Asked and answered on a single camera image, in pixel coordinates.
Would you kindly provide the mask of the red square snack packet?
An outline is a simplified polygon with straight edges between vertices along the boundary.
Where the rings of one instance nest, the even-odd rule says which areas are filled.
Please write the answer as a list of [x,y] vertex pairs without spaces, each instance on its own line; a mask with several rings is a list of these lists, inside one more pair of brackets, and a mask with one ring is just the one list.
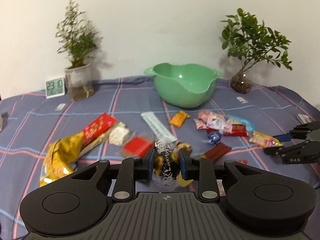
[[149,148],[153,148],[155,141],[150,137],[136,136],[127,142],[122,150],[122,155],[127,157],[145,157]]

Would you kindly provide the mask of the blue foil chocolate ball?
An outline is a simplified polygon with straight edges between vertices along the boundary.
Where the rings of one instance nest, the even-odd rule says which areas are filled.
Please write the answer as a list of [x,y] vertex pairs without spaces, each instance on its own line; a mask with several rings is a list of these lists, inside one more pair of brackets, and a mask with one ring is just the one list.
[[218,131],[210,132],[207,135],[207,142],[210,145],[217,145],[220,142],[221,137],[222,137],[222,134],[220,132],[218,132]]

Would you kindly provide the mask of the yellow snack bag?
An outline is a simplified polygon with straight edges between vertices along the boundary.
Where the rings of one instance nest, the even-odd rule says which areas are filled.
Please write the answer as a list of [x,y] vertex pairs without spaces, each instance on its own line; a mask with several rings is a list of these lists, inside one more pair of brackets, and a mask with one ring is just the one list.
[[41,167],[40,187],[74,172],[71,165],[79,158],[83,137],[80,132],[49,145]]

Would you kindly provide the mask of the white nougat packet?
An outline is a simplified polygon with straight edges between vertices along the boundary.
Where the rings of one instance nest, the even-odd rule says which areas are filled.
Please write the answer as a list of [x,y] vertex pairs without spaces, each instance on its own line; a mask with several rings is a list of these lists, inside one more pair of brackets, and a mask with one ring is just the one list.
[[130,130],[124,123],[119,122],[116,124],[116,126],[114,126],[114,128],[112,128],[112,131],[108,137],[108,141],[111,145],[122,146],[127,141],[129,136]]

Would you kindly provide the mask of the gold foil chocolate ball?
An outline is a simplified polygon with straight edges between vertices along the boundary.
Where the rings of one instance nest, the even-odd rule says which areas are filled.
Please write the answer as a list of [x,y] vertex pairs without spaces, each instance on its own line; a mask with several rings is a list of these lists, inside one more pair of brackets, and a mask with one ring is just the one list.
[[191,152],[193,151],[193,147],[186,142],[178,142],[176,145],[176,150],[177,152],[179,150],[185,150],[185,152],[191,154]]

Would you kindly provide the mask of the black gold chocolate ball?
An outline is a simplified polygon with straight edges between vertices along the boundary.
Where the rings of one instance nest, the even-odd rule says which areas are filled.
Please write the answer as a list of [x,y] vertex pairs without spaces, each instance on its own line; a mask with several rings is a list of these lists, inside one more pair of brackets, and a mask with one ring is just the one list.
[[153,162],[152,179],[161,189],[174,191],[179,186],[177,177],[180,174],[176,145],[168,138],[162,138],[155,143],[155,149],[157,154]]

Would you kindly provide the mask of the blue plaid tablecloth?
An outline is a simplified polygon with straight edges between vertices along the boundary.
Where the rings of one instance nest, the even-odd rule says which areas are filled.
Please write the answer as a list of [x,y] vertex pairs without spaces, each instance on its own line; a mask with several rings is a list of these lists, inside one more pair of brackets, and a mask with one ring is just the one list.
[[[1,101],[1,239],[15,239],[27,232],[19,215],[22,198],[38,188],[41,166],[50,143],[82,131],[103,113],[114,115],[137,134],[153,133],[140,114],[153,112],[178,141],[193,147],[193,153],[210,149],[203,142],[205,131],[197,131],[193,119],[201,109],[227,116],[234,115],[255,125],[258,132],[279,135],[298,125],[298,114],[319,120],[319,111],[296,92],[282,86],[254,85],[245,95],[231,89],[229,81],[219,79],[202,106],[185,110],[191,118],[181,128],[169,126],[180,110],[164,102],[147,76],[123,77],[94,84],[95,94],[73,102],[68,95],[46,99],[44,90],[13,96]],[[239,102],[243,97],[248,103]],[[56,107],[65,103],[62,111]],[[219,160],[247,161],[248,165],[306,181],[319,189],[319,164],[285,165],[280,157],[266,155],[247,138],[223,137],[232,150]]]

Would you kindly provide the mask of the dark red stick packet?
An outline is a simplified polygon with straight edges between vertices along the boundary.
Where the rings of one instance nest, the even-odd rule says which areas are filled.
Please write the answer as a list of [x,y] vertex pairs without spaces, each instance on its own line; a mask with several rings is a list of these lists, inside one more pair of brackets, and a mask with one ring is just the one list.
[[212,149],[208,150],[207,152],[202,154],[200,157],[209,159],[213,163],[215,163],[231,150],[232,150],[231,147],[225,145],[223,142],[219,142]]

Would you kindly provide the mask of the white long sachet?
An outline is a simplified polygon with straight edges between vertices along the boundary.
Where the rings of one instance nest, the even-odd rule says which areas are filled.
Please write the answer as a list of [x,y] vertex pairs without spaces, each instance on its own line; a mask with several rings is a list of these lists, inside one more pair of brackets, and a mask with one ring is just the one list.
[[153,112],[144,112],[140,116],[158,139],[167,138],[170,142],[177,141],[177,138],[161,123]]

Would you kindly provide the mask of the pink yellow snack pouch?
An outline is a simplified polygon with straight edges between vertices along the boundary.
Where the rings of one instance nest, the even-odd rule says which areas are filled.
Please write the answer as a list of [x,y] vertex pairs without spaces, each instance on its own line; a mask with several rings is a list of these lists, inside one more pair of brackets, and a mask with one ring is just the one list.
[[282,146],[282,143],[278,139],[257,131],[253,131],[252,136],[249,139],[249,142],[263,148]]

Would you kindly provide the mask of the white tag left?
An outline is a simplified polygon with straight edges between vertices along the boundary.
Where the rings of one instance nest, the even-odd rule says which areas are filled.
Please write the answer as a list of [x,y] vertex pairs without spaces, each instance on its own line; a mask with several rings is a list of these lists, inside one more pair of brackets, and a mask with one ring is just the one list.
[[62,111],[62,110],[64,109],[65,105],[66,105],[65,103],[59,104],[59,105],[56,107],[55,111]]

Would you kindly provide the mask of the green plastic bowl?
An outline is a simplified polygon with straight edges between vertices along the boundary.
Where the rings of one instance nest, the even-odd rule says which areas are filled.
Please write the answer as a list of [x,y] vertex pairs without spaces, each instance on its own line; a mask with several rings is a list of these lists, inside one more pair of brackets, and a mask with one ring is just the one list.
[[165,102],[181,108],[195,108],[206,102],[224,75],[219,70],[193,63],[160,63],[145,69],[144,74],[153,77],[155,88]]

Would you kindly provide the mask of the white tag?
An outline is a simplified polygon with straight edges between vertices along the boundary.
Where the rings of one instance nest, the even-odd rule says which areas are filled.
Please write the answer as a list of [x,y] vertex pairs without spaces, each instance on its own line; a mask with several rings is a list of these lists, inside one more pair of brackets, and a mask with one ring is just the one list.
[[297,119],[301,124],[308,124],[311,122],[310,116],[305,114],[298,114]]
[[62,111],[62,110],[64,109],[65,105],[66,105],[65,103],[59,104],[59,105],[56,107],[55,111]]
[[244,99],[243,97],[237,96],[236,99],[241,103],[248,103],[248,101],[246,99]]

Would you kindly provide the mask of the pink white candy packet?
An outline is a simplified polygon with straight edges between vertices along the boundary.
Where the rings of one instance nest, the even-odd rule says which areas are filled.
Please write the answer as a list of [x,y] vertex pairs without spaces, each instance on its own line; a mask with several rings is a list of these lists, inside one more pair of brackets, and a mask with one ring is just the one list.
[[220,133],[227,134],[232,132],[232,124],[223,115],[217,114],[208,109],[200,110],[194,119],[196,129],[213,129]]

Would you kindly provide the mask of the white digital clock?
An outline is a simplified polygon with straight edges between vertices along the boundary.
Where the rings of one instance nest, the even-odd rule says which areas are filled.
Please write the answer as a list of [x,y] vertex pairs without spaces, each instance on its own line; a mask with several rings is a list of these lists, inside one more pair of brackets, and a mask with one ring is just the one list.
[[46,81],[46,98],[65,95],[65,79],[63,77]]

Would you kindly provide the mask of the feathery plant in white pot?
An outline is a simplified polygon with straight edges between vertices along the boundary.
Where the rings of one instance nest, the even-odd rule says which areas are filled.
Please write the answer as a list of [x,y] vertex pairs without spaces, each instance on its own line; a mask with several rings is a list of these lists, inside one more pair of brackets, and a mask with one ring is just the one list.
[[65,68],[66,86],[73,101],[91,97],[94,89],[91,63],[99,48],[98,31],[92,21],[84,16],[75,0],[68,0],[65,18],[56,25],[55,37],[59,39],[59,54],[65,54],[70,65]]

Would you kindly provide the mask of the red chocolate bar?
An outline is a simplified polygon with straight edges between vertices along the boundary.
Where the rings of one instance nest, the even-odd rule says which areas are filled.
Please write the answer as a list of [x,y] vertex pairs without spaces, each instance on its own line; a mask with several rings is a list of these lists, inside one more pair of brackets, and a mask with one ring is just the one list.
[[246,126],[242,124],[228,124],[221,130],[207,127],[206,130],[207,130],[207,134],[211,132],[219,132],[223,136],[231,136],[231,137],[248,137],[249,136]]

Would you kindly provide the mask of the white tag far right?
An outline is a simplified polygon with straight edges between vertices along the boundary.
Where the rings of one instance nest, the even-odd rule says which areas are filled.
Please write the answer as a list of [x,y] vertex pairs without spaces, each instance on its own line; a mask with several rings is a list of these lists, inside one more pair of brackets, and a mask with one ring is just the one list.
[[305,114],[298,114],[297,119],[301,124],[308,124],[311,122],[310,116]]

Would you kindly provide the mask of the red gold snack box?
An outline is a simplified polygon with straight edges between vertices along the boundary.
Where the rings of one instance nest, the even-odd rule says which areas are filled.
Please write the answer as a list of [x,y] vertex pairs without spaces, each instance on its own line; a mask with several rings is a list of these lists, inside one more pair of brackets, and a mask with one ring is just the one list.
[[118,120],[114,117],[103,113],[91,124],[82,130],[83,139],[79,156],[86,154],[95,144],[106,138],[108,131],[117,124]]

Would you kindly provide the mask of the leafy plant in glass vase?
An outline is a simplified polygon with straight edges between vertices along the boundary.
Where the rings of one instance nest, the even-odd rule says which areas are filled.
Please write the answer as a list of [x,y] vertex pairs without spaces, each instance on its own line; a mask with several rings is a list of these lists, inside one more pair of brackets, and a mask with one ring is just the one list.
[[221,33],[222,49],[228,57],[240,60],[241,68],[230,81],[231,88],[238,93],[247,94],[253,88],[247,72],[256,64],[266,62],[278,68],[292,70],[289,60],[291,41],[277,30],[259,23],[255,14],[238,8],[236,14],[227,15],[222,22],[226,25]]

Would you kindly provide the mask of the orange candy packet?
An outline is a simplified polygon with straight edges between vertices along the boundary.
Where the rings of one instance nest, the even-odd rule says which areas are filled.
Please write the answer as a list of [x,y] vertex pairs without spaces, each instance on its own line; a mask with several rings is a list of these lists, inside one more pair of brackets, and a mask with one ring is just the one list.
[[190,115],[184,111],[179,111],[177,114],[175,114],[172,119],[170,120],[169,124],[172,126],[180,128],[186,119],[189,119]]

